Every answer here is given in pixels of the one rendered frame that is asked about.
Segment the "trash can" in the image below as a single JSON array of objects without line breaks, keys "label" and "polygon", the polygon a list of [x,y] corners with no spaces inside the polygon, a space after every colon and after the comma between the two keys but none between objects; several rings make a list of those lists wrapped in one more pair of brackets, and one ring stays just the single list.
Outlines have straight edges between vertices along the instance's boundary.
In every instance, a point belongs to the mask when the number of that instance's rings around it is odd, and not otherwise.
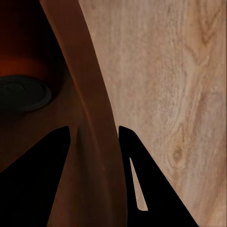
[{"label": "trash can", "polygon": [[78,0],[39,0],[57,85],[45,106],[0,110],[0,173],[51,131],[70,147],[46,227],[127,227],[127,187],[114,116]]}]

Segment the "can of soda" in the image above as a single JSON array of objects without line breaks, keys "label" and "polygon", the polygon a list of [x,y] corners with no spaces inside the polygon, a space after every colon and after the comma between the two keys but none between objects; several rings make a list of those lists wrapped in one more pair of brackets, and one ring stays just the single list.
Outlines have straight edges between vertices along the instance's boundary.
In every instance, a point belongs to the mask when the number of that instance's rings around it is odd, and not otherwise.
[{"label": "can of soda", "polygon": [[39,0],[0,0],[0,110],[27,112],[51,100],[57,72]]}]

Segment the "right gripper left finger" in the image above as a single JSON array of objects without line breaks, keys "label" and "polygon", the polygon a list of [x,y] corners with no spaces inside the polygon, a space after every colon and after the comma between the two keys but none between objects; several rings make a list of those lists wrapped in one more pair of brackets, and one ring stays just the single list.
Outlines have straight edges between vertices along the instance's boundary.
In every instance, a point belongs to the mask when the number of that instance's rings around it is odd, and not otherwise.
[{"label": "right gripper left finger", "polygon": [[70,142],[55,129],[0,173],[0,227],[47,226]]}]

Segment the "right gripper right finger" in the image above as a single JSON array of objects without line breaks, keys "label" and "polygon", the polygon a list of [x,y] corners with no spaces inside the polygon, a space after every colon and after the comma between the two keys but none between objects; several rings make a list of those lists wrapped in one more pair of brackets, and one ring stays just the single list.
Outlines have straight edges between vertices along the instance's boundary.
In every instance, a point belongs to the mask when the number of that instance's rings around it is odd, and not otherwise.
[{"label": "right gripper right finger", "polygon": [[[127,187],[127,227],[199,227],[137,134],[119,126],[119,144]],[[130,158],[148,211],[137,207]]]}]

